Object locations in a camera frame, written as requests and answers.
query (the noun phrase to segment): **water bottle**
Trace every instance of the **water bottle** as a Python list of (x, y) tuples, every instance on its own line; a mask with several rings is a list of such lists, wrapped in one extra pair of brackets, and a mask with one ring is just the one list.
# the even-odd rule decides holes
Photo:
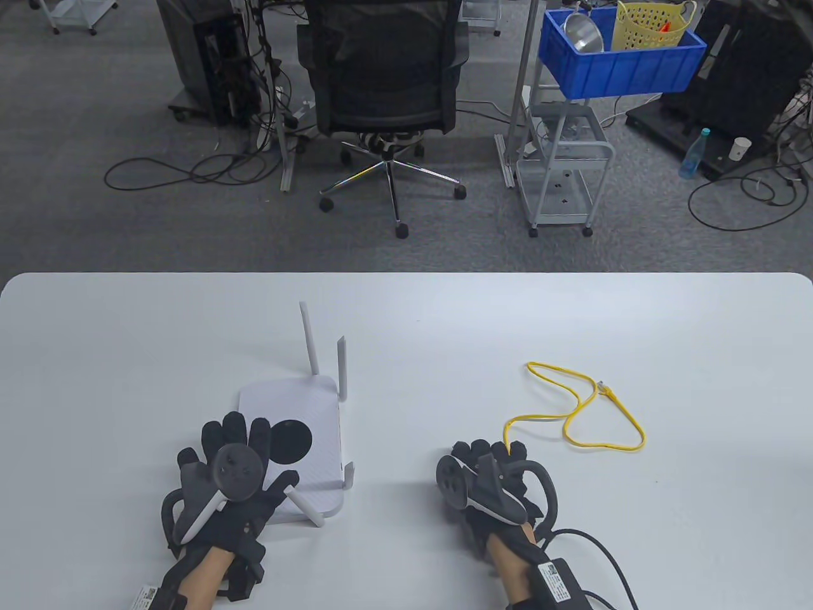
[(680, 169), (677, 170), (678, 176), (686, 180), (694, 178), (694, 174), (698, 172), (698, 165), (703, 161), (703, 155), (706, 153), (706, 140), (709, 138), (709, 133), (711, 133), (709, 128), (704, 127), (700, 132), (700, 137), (686, 151), (683, 163), (680, 164)]

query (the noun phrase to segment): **forearm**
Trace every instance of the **forearm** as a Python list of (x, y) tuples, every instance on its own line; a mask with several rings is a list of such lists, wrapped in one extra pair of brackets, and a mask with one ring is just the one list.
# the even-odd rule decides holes
[[(528, 540), (536, 544), (530, 524), (526, 523), (522, 529), (528, 536)], [(508, 602), (515, 604), (530, 599), (532, 595), (528, 581), (528, 569), (530, 568), (528, 562), (514, 555), (494, 534), (489, 536), (486, 547), (494, 562), (494, 567), (497, 568), (497, 573), (500, 575), (502, 586), (505, 587)]]
[(186, 598), (186, 610), (211, 610), (220, 583), (232, 564), (234, 554), (212, 547), (200, 565), (180, 584), (178, 593)]

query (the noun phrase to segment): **office chair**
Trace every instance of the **office chair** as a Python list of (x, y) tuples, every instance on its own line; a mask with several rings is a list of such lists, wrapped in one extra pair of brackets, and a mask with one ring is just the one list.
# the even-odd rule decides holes
[(395, 215), (395, 235), (405, 239), (393, 169), (407, 168), (454, 185), (459, 180), (403, 160), (424, 156), (425, 129), (454, 127), (455, 90), (468, 60), (468, 26), (458, 23), (462, 0), (305, 0), (308, 25), (297, 26), (299, 63), (315, 93), (321, 133), (355, 132), (359, 143), (342, 142), (341, 162), (350, 152), (372, 157), (370, 167), (320, 191), (328, 195), (383, 169)]

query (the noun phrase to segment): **yellow basket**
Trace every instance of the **yellow basket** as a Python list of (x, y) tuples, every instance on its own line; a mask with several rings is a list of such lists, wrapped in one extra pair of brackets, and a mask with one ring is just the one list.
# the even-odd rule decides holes
[[(612, 34), (613, 51), (627, 49), (661, 49), (677, 46), (683, 33), (692, 23), (698, 4), (686, 0), (682, 4), (659, 2), (630, 2), (619, 0), (615, 29)], [(661, 32), (670, 24), (668, 32)]]

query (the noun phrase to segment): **metal cart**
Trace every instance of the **metal cart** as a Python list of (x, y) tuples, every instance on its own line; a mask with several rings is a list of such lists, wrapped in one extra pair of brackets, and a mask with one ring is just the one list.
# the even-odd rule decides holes
[(523, 154), (514, 163), (528, 235), (537, 237), (539, 224), (584, 224), (581, 232), (590, 237), (615, 148), (589, 100), (543, 103), (542, 92), (557, 88), (541, 84), (541, 75), (542, 62), (537, 60), (533, 83), (523, 95)]
[(91, 36), (96, 36), (96, 22), (111, 8), (119, 8), (116, 0), (61, 0), (49, 9), (46, 0), (29, 0), (32, 9), (42, 9), (51, 30), (59, 34), (61, 25), (84, 25)]
[(460, 21), (470, 28), (489, 29), (494, 36), (500, 35), (502, 0), (463, 0), (460, 4)]

